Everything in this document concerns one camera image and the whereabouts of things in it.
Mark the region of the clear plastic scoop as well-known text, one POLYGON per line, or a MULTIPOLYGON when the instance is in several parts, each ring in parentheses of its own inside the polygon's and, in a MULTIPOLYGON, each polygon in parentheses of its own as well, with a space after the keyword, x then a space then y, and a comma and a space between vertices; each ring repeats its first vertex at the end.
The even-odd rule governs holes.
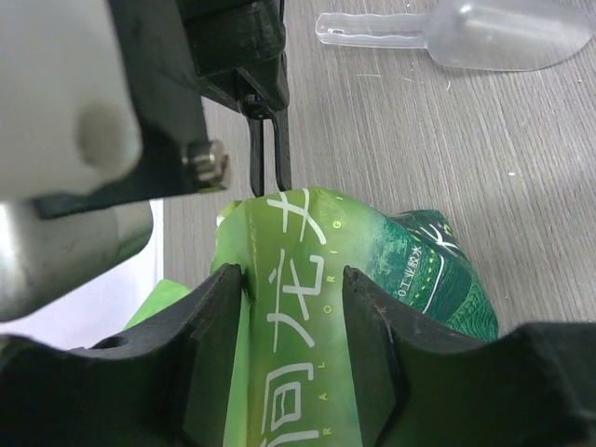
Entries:
POLYGON ((595 20, 554 1, 442 1, 424 14, 322 13, 315 32, 326 45, 424 49, 449 68, 527 72, 573 57, 595 20))

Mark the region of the green litter bag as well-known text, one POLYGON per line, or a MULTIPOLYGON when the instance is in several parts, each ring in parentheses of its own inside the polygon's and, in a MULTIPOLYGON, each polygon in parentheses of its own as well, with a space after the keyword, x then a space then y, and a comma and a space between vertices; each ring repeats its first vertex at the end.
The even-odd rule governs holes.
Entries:
POLYGON ((483 341, 494 309, 436 210, 388 217, 321 187, 236 200, 217 218, 213 268, 245 279, 225 446, 359 446, 343 311, 352 266, 388 294, 483 341))

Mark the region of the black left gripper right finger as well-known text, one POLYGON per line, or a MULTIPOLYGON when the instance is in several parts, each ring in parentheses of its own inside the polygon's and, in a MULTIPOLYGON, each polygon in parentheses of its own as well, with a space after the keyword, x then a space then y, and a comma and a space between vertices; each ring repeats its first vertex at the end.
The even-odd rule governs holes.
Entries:
POLYGON ((593 324, 526 323, 484 343, 352 267, 343 308, 365 445, 594 444, 593 324))

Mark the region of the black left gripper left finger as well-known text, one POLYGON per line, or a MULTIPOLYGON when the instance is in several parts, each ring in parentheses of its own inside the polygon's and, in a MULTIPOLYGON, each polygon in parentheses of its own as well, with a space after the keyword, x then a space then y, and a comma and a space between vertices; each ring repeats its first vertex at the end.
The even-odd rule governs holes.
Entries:
POLYGON ((5 446, 220 446, 241 307, 226 264, 143 322, 90 348, 1 339, 5 446))

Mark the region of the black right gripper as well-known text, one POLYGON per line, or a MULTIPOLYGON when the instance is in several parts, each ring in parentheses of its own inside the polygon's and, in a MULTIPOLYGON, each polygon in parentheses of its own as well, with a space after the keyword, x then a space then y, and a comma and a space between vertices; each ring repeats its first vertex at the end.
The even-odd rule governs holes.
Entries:
POLYGON ((264 122, 274 128, 278 187, 285 184, 290 103, 281 1, 113 1, 109 5, 142 132, 123 179, 84 194, 34 201, 43 219, 226 186, 229 161, 207 132, 202 102, 245 116, 250 185, 264 194, 264 122))

